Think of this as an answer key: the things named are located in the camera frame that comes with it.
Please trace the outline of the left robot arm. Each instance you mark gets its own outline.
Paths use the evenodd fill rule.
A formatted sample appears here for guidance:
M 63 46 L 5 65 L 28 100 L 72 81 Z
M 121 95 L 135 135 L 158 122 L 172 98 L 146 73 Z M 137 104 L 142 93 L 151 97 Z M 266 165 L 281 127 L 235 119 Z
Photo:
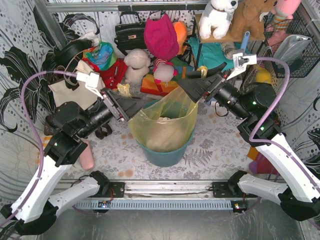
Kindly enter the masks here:
M 57 183 L 84 152 L 83 140 L 97 130 L 107 128 L 112 118 L 129 121 L 146 104 L 139 97 L 124 97 L 104 88 L 88 109 L 76 102 L 63 103 L 52 119 L 57 128 L 44 148 L 44 158 L 22 195 L 0 212 L 13 220 L 13 229 L 21 236 L 41 235 L 65 210 L 93 196 L 110 197 L 110 180 L 100 171 L 90 173 L 83 181 L 67 190 L 52 194 Z

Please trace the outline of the yellow translucent trash bag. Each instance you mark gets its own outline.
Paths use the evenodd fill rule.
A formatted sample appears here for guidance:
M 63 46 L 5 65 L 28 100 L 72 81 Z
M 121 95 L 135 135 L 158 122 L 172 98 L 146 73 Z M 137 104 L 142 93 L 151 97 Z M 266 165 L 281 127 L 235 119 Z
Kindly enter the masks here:
M 187 143 L 196 125 L 198 104 L 175 81 L 155 82 L 154 74 L 147 73 L 142 80 L 157 90 L 170 89 L 159 101 L 140 110 L 128 123 L 130 132 L 121 135 L 122 144 L 135 139 L 155 152 L 172 152 Z

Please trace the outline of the teal plastic trash bin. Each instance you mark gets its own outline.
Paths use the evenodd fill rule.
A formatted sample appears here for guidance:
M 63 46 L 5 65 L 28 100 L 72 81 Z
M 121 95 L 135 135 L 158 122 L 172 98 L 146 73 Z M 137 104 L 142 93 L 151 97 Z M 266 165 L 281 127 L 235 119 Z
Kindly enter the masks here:
M 142 109 L 144 109 L 146 106 L 149 107 L 152 104 L 158 102 L 159 100 L 153 100 L 149 103 L 147 103 Z M 195 127 L 191 133 L 191 137 L 189 138 L 189 140 L 186 142 L 186 144 L 184 144 L 182 147 L 180 147 L 177 150 L 174 151 L 170 151 L 170 152 L 157 152 L 157 151 L 153 151 L 150 150 L 148 148 L 146 148 L 145 146 L 143 146 L 141 143 L 138 144 L 142 147 L 143 152 L 147 158 L 147 160 L 158 166 L 158 167 L 171 167 L 173 165 L 176 165 L 184 156 L 184 153 L 186 151 L 186 148 L 188 146 L 188 144 L 190 143 L 193 134 L 195 132 Z

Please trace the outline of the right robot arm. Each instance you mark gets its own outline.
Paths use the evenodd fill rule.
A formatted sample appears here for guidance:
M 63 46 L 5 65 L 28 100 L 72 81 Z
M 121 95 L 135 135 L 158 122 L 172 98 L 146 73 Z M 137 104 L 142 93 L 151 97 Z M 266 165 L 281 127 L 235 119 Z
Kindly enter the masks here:
M 289 83 L 287 64 L 284 70 L 279 92 L 270 84 L 260 83 L 242 94 L 224 77 L 222 66 L 214 68 L 213 75 L 185 78 L 177 83 L 193 102 L 215 99 L 240 119 L 237 128 L 241 137 L 266 157 L 283 178 L 282 183 L 272 182 L 239 170 L 229 178 L 223 192 L 236 197 L 261 197 L 279 205 L 292 219 L 305 221 L 320 213 L 320 181 L 291 149 L 272 117 Z

